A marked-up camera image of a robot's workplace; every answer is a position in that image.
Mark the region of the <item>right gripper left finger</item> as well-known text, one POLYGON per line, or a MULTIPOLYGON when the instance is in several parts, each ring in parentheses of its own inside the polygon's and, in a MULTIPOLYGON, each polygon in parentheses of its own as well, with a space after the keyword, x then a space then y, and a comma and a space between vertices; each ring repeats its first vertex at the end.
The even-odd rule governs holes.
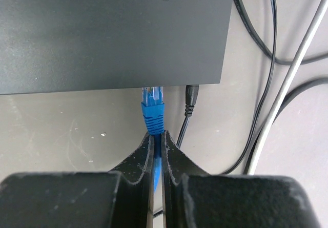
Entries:
POLYGON ((107 172, 20 172, 1 182, 1 227, 152 227, 154 138, 107 172))

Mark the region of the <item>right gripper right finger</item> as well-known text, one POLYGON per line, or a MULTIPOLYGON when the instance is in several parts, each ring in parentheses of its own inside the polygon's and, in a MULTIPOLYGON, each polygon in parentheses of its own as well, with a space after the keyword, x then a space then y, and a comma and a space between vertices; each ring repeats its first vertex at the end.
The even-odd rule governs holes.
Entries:
POLYGON ((293 178, 211 175, 161 137, 165 227, 320 227, 302 186, 293 178))

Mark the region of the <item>black network switch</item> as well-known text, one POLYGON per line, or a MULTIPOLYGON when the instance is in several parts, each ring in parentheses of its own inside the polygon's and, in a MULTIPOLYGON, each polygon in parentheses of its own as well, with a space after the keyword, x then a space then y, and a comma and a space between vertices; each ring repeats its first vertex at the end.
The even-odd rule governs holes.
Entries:
POLYGON ((217 84, 233 0, 1 0, 1 93, 217 84))

